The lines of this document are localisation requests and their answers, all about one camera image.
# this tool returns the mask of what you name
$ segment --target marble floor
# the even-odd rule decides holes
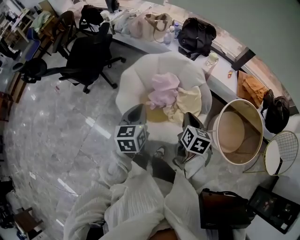
[[[117,43],[112,43],[111,51],[113,56],[127,58],[125,64],[117,62],[105,69],[105,74],[119,83],[121,73],[142,54]],[[48,67],[66,64],[58,53],[45,56],[45,61]],[[118,89],[113,90],[101,77],[90,86],[89,94],[82,92],[82,85],[58,78],[52,75],[26,85],[5,126],[6,162],[1,168],[3,175],[13,178],[18,204],[34,209],[52,240],[63,238],[62,224],[76,194],[83,193],[100,166],[111,159],[114,128],[121,119],[115,104]],[[220,108],[214,99],[210,115]],[[160,144],[153,143],[147,150],[155,151]],[[234,191],[249,198],[267,175],[243,174],[246,167],[226,162],[214,150],[209,165],[192,182],[196,189]]]
[[[12,68],[17,61],[5,56],[0,56],[0,61],[3,63],[0,67],[0,91],[7,93],[13,80]]]

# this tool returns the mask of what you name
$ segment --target black handbag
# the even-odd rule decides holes
[[[100,26],[103,22],[103,17],[101,12],[103,11],[100,7],[95,7],[92,5],[84,5],[81,10],[81,18],[79,21],[79,29],[84,30],[90,28],[91,31],[95,32],[91,24]]]
[[[290,118],[290,104],[285,96],[274,98],[273,91],[268,90],[263,96],[261,114],[268,109],[265,126],[271,133],[280,133],[287,125]]]
[[[184,21],[182,30],[178,34],[178,42],[190,52],[181,47],[178,48],[178,51],[192,60],[195,60],[199,55],[208,56],[212,40],[216,36],[216,29],[211,24],[195,17],[188,18]]]
[[[248,199],[234,192],[213,192],[208,188],[199,195],[203,229],[241,229],[250,225],[253,213],[247,211]]]

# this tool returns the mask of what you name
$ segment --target brown bag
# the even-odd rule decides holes
[[[147,41],[161,41],[172,23],[172,18],[167,13],[154,15],[146,14],[142,21],[142,38]]]

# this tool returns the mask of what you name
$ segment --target person's foot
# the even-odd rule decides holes
[[[165,156],[165,151],[166,151],[166,147],[165,146],[159,147],[159,149],[157,149],[156,152],[154,153],[154,157],[155,158],[163,159],[164,156]]]
[[[19,57],[20,53],[21,53],[21,50],[16,51],[16,52],[14,53],[13,60],[16,60],[16,59]]]

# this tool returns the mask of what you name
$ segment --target white armchair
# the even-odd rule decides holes
[[[198,118],[204,123],[212,103],[204,72],[192,60],[177,52],[147,54],[123,72],[116,98],[116,105],[120,112],[124,114],[134,105],[140,104],[140,96],[153,90],[151,81],[153,76],[167,72],[179,78],[179,86],[183,89],[189,90],[194,86],[199,86],[202,109]],[[177,135],[182,132],[180,126],[169,121],[160,123],[147,121],[147,126],[150,134],[149,140],[177,143]]]

